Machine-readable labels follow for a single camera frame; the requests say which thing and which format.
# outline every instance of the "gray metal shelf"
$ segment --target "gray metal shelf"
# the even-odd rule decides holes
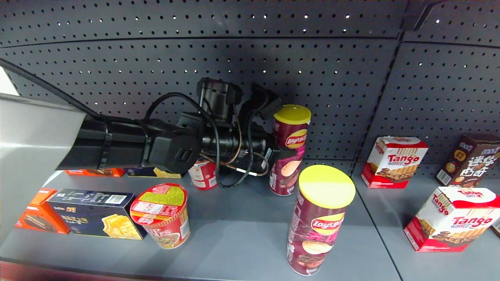
[[[405,189],[368,189],[359,174],[356,169],[353,177],[358,194],[403,280],[498,280],[500,239],[490,229],[464,252],[419,253],[412,248],[403,228],[439,186],[435,179],[414,177]],[[500,179],[484,179],[480,186],[500,193]]]
[[[61,174],[47,188],[142,192],[168,181],[158,178],[69,177]],[[295,196],[279,197],[268,179],[249,178],[224,190],[188,189],[191,237],[181,247],[160,249],[143,241],[81,235],[57,235],[13,229],[0,248],[3,260],[124,276],[215,280],[400,280],[360,198],[349,206],[335,247],[313,277],[300,276],[287,264],[286,239]],[[4,200],[4,210],[14,200]]]

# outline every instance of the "perforated metal panel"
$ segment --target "perforated metal panel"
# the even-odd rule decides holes
[[[435,6],[405,41],[500,46],[500,2],[447,1]]]
[[[0,47],[178,37],[389,37],[407,1],[1,1]]]
[[[461,134],[499,132],[500,50],[403,43],[361,151],[377,136],[416,136],[424,163],[441,164]]]
[[[312,111],[306,158],[352,160],[395,47],[395,39],[150,39],[13,47],[0,55],[96,111],[130,118],[142,118],[167,92],[196,100],[203,77],[237,83],[248,95],[254,81],[284,104]],[[22,96],[60,102],[10,77]],[[182,111],[193,109],[172,99],[156,117],[175,123]]]

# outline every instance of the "orange snack box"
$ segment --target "orange snack box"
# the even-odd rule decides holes
[[[57,190],[55,189],[40,189],[28,207],[26,207],[24,213],[22,213],[21,217],[15,224],[15,227],[68,234],[70,229],[47,202],[47,200],[56,192]]]
[[[80,169],[80,170],[66,170],[68,175],[71,176],[91,176],[91,177],[121,177],[127,171],[121,168],[104,168],[104,169]]]

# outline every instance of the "wafer image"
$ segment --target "wafer image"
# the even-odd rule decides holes
[[[390,179],[393,183],[400,183],[409,180],[419,165],[411,165],[398,169],[383,168],[380,172],[376,173],[379,176]]]
[[[488,227],[475,228],[462,232],[451,233],[449,231],[441,231],[437,235],[433,235],[432,238],[446,242],[450,247],[461,247],[465,244],[469,244],[476,240]]]
[[[110,176],[112,174],[111,169],[105,168],[105,169],[87,169],[87,172],[96,174],[96,175],[102,175],[102,176]]]
[[[377,164],[373,163],[373,162],[370,162],[368,163],[368,165],[370,165],[370,170],[372,173],[376,173],[377,170],[379,169],[379,166],[377,166]]]
[[[422,226],[422,231],[425,233],[427,237],[431,236],[436,230],[432,225],[429,224],[429,222],[425,219],[419,219],[420,225]]]
[[[103,217],[101,220],[104,224],[103,231],[109,237],[141,240],[141,236],[137,232],[137,229],[127,216],[112,214]]]
[[[44,230],[44,231],[48,231],[48,232],[56,232],[56,229],[54,228],[54,226],[50,222],[48,222],[44,218],[42,218],[41,216],[29,214],[23,219],[23,221],[25,224],[27,224],[28,226],[30,226],[32,228],[36,228],[36,229]]]

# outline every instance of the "cracker image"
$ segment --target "cracker image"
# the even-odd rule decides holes
[[[429,224],[429,222],[425,219],[420,219],[420,225],[422,226],[422,231],[427,235],[427,237],[431,236],[436,230],[432,225]]]
[[[328,245],[327,243],[318,241],[304,241],[302,242],[302,248],[304,251],[311,255],[319,255],[327,253],[332,249],[333,245]]]
[[[130,219],[125,215],[112,214],[103,217],[103,231],[111,238],[135,239],[141,240],[141,236],[137,232],[136,227]]]
[[[285,177],[290,177],[299,167],[302,160],[288,162],[282,169],[281,174]]]

